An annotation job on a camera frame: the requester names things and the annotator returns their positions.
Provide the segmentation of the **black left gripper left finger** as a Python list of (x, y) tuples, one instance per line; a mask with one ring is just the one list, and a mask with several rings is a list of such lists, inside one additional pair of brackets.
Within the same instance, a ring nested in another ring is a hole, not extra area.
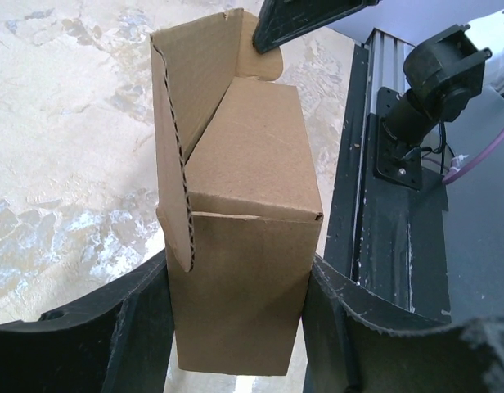
[(173, 332), (160, 251), (35, 322), (0, 324), (0, 392), (161, 392)]

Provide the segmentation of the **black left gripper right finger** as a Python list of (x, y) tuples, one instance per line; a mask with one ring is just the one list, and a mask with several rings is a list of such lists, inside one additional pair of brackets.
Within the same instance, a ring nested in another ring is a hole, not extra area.
[(504, 392), (504, 318), (441, 324), (315, 256), (302, 321), (306, 392)]

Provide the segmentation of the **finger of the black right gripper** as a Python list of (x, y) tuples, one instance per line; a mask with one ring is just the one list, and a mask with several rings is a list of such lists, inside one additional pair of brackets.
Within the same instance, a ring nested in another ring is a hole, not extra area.
[(252, 44), (257, 53), (264, 54), (378, 3), (378, 0), (267, 0), (259, 11)]

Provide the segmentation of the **brown cardboard paper box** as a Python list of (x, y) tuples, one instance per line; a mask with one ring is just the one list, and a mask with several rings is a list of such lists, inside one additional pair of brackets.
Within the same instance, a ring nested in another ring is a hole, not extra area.
[(299, 93), (257, 23), (234, 8), (150, 36), (156, 215), (192, 372), (286, 375), (322, 227)]

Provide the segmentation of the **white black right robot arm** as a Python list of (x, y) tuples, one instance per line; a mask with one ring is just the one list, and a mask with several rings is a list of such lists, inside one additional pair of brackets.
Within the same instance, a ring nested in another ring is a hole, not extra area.
[[(389, 29), (421, 33), (403, 63), (408, 90), (382, 119), (383, 134), (398, 146), (417, 147), (439, 122), (452, 122), (483, 88), (504, 80), (504, 5), (482, 1), (482, 14), (463, 20), (473, 1), (394, 2)], [(266, 1), (253, 45), (264, 54), (379, 1)]]

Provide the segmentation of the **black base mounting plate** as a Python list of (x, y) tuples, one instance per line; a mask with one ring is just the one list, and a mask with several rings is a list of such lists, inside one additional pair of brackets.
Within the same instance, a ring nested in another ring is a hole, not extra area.
[(397, 93), (372, 87), (371, 75), (369, 51), (355, 46), (324, 258), (380, 298), (450, 323), (447, 193), (431, 169), (423, 169), (419, 191), (376, 177), (379, 113), (396, 102)]

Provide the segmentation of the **aluminium frame rail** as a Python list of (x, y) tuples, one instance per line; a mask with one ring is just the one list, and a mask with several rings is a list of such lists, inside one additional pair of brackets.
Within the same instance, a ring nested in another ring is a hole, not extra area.
[(409, 197), (411, 190), (376, 176), (376, 142), (381, 88), (396, 95), (407, 89), (402, 72), (412, 47), (379, 30), (362, 48), (367, 54), (361, 87), (361, 151), (358, 169), (356, 262), (358, 282), (373, 292), (405, 287), (409, 278)]

